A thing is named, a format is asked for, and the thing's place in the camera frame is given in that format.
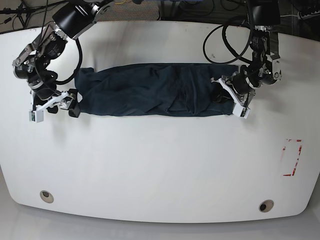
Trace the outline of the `dark teal T-shirt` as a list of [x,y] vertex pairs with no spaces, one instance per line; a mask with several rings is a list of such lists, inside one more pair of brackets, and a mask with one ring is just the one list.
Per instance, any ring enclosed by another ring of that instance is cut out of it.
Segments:
[[82,96],[81,112],[97,116],[210,117],[212,91],[236,65],[208,63],[141,63],[96,72],[81,68],[74,79]]

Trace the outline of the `red tape rectangle marking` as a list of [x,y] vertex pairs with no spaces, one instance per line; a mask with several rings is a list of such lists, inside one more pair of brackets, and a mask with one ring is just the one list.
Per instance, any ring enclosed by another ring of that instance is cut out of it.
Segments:
[[303,146],[301,139],[286,139],[280,158],[280,175],[292,177],[297,170]]

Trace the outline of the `black tripod stand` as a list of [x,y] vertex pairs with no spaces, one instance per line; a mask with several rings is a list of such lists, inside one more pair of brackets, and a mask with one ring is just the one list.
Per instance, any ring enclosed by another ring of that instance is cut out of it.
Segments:
[[25,0],[21,0],[20,4],[16,9],[5,7],[0,11],[1,15],[12,15],[7,19],[5,19],[3,22],[1,22],[0,25],[5,25],[11,22],[12,28],[14,29],[14,21],[18,19],[22,25],[22,29],[24,30],[27,28],[31,18],[34,15],[48,12],[50,10],[53,10],[55,7],[65,3],[66,3],[65,0],[60,0],[53,3],[46,3],[45,5],[41,5],[41,6],[29,6]]

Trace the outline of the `white power strip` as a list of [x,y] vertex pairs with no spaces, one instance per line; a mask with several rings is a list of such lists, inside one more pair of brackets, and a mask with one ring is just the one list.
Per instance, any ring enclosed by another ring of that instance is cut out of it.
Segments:
[[306,9],[303,9],[298,12],[297,17],[299,20],[308,20],[314,17],[319,17],[320,16],[320,6],[315,5],[308,7]]

